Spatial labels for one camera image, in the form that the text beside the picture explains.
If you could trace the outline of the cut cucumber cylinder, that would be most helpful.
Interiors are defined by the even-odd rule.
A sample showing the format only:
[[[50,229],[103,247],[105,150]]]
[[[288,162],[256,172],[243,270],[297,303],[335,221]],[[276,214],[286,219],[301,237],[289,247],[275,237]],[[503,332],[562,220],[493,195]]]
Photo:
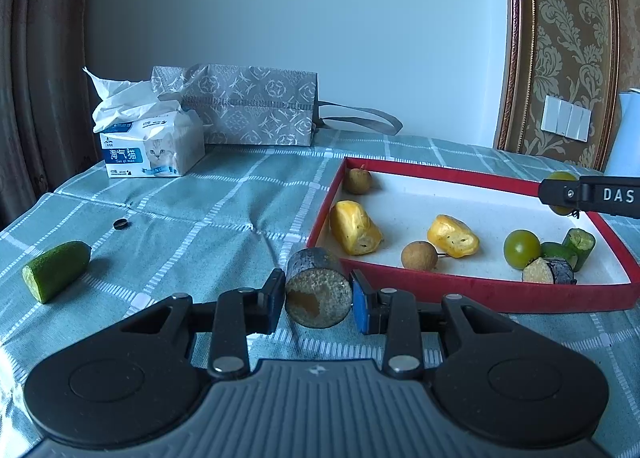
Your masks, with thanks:
[[[571,228],[566,233],[562,244],[576,255],[573,270],[577,273],[582,269],[596,246],[596,238],[591,233],[588,233],[588,231],[580,228]]]

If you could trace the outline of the dark green cucumber piece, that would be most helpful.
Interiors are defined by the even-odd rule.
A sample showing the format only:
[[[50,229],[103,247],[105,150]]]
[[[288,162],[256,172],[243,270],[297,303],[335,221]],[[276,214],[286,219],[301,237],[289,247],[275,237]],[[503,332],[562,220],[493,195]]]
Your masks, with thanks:
[[[560,266],[568,266],[573,271],[577,270],[578,254],[562,243],[543,242],[541,244],[541,256],[552,269]]]

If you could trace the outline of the brown longan with stem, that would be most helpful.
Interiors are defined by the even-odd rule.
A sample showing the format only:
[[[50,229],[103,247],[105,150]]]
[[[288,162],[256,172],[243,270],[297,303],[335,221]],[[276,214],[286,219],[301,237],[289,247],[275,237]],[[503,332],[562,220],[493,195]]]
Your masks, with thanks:
[[[405,269],[432,271],[447,254],[438,253],[434,245],[427,241],[413,241],[402,249],[400,261]]]

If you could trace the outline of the dark sugarcane chunk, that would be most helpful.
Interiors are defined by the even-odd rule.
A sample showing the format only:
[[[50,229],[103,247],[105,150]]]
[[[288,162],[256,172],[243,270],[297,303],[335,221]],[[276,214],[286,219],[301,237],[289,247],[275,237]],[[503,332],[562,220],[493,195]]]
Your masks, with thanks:
[[[352,285],[337,257],[325,248],[306,248],[288,260],[285,309],[300,326],[331,328],[352,308]]]

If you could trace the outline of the round-cut sugarcane chunk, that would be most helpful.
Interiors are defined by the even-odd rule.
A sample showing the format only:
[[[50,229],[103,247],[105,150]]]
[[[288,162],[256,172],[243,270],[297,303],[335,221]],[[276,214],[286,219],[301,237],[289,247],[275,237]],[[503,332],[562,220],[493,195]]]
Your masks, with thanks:
[[[574,270],[566,259],[538,257],[522,270],[522,282],[544,285],[576,285]]]

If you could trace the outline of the yellow peeled fruit piece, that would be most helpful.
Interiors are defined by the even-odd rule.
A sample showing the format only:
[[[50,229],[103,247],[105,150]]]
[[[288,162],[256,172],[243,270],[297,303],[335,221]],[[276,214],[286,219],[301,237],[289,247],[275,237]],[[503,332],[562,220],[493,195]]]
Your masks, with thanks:
[[[356,201],[341,200],[330,210],[330,228],[335,240],[348,255],[375,252],[383,241],[382,231],[363,206]]]

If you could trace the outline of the yellow jackfruit piece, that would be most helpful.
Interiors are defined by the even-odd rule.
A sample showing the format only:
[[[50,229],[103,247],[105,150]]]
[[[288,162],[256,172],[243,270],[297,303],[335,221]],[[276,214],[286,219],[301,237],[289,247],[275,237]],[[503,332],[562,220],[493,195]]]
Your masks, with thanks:
[[[427,240],[455,259],[474,255],[480,249],[480,238],[464,222],[439,214],[427,230]]]

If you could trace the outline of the brown longan fruit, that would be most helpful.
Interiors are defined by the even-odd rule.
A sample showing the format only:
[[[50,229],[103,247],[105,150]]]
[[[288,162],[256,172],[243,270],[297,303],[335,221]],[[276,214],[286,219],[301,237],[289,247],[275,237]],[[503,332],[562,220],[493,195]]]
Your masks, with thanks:
[[[372,175],[364,167],[353,167],[345,171],[343,190],[350,195],[365,195],[371,190],[372,185]]]

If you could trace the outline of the light blue electric kettle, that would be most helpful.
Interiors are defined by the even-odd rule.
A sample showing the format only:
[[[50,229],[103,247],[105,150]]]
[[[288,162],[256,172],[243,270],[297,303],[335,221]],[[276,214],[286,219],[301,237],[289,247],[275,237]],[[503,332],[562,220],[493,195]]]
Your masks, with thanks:
[[[622,119],[605,167],[605,175],[638,177],[640,172],[640,92],[620,93]]]

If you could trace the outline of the small black cap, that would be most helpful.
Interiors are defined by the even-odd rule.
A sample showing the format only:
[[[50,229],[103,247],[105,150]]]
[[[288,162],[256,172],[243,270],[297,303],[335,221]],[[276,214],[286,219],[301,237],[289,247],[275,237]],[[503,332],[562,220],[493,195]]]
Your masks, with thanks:
[[[126,220],[126,218],[119,218],[116,219],[116,221],[113,224],[113,228],[116,230],[121,230],[121,229],[125,229],[127,228],[129,225],[129,222]]]

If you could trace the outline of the checked teal tablecloth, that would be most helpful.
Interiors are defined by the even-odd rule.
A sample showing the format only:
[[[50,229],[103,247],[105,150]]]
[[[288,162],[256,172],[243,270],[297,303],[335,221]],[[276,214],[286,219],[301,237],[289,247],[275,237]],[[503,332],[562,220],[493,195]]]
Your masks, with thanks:
[[[1,457],[21,457],[40,440],[23,398],[35,364],[171,293],[201,303],[239,285],[260,287],[303,248],[347,155],[526,181],[553,171],[596,173],[446,140],[326,129],[311,148],[209,146],[178,178],[112,179],[100,162],[1,230]],[[127,228],[113,228],[119,218]],[[73,240],[91,245],[87,274],[39,305],[23,266]],[[601,367],[610,401],[594,439],[615,457],[639,457],[639,303],[628,311],[511,317]],[[350,315],[334,328],[308,330],[283,312],[275,334],[250,335],[247,344],[252,367],[259,358],[373,357],[380,364],[384,337],[362,335]]]

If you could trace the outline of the green cucumber end piece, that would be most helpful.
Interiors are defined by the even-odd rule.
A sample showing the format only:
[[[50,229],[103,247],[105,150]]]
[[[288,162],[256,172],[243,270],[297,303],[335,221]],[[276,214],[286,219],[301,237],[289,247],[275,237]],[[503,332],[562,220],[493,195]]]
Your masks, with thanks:
[[[90,257],[90,245],[68,241],[32,259],[22,277],[34,299],[46,304],[85,273]]]

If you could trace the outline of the tissue pack with cat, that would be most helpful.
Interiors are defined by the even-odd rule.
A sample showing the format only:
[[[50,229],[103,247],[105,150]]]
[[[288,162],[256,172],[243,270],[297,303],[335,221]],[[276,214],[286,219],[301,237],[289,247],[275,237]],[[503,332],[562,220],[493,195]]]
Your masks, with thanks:
[[[204,157],[204,126],[195,111],[161,100],[148,80],[89,77],[100,98],[93,132],[108,177],[179,177]]]

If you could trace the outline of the grey patterned gift bag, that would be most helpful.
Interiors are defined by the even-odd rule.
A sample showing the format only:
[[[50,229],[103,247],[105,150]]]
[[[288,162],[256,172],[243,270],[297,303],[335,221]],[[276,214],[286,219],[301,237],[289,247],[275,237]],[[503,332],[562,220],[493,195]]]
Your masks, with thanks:
[[[354,109],[356,117],[324,117],[318,74],[308,71],[199,63],[189,68],[153,66],[158,98],[180,101],[203,122],[209,145],[309,147],[318,129],[333,122],[395,136],[404,127],[392,114]]]

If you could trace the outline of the brown patterned curtain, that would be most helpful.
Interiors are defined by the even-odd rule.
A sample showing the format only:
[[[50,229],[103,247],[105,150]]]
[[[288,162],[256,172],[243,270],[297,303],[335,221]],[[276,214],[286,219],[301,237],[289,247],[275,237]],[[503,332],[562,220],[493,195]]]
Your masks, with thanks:
[[[96,163],[86,0],[1,0],[1,222]]]

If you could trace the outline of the white wall switch panel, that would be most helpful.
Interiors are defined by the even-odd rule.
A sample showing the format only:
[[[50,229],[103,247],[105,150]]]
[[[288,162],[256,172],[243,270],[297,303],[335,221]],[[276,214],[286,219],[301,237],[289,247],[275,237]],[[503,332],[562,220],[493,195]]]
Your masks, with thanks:
[[[591,111],[578,104],[547,96],[540,128],[543,132],[586,143],[589,138]]]

